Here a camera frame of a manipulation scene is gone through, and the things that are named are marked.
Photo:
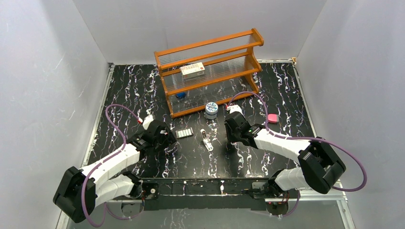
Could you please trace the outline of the cardboard staple tray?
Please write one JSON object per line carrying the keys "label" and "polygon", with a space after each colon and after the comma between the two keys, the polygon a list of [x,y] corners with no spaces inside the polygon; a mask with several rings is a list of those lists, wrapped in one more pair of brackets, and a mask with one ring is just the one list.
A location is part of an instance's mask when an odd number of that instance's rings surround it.
{"label": "cardboard staple tray", "polygon": [[176,130],[175,134],[178,139],[190,137],[193,136],[193,129],[190,127],[186,129]]}

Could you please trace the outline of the white stapler part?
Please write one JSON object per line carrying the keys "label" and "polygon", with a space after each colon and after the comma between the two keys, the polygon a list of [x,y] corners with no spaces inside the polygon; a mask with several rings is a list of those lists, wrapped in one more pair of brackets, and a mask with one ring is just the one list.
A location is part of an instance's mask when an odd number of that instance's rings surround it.
{"label": "white stapler part", "polygon": [[202,142],[203,142],[205,148],[206,148],[209,152],[212,152],[212,151],[213,151],[213,145],[212,145],[210,139],[208,138],[206,131],[205,131],[204,129],[201,129],[201,130],[200,130],[200,133],[201,133],[201,135],[202,135]]}

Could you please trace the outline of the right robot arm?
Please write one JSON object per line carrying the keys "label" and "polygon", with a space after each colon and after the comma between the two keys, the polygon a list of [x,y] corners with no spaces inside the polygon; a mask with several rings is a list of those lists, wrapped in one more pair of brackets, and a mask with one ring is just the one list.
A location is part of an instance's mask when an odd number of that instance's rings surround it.
{"label": "right robot arm", "polygon": [[230,143],[271,151],[298,164],[297,168],[278,170],[267,182],[254,183],[249,192],[255,198],[259,194],[280,198],[296,188],[327,194],[346,171],[336,152],[321,138],[291,140],[289,136],[271,134],[264,125],[249,124],[240,112],[228,114],[224,124]]}

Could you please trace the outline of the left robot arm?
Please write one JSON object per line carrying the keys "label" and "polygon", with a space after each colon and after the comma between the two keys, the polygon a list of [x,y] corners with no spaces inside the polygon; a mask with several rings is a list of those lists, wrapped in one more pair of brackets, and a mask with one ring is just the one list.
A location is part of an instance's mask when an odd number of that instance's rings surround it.
{"label": "left robot arm", "polygon": [[160,152],[176,141],[165,122],[144,121],[141,131],[126,139],[118,150],[85,167],[67,169],[53,203],[73,222],[80,223],[109,200],[144,197],[143,180],[124,169],[142,160],[146,153]]}

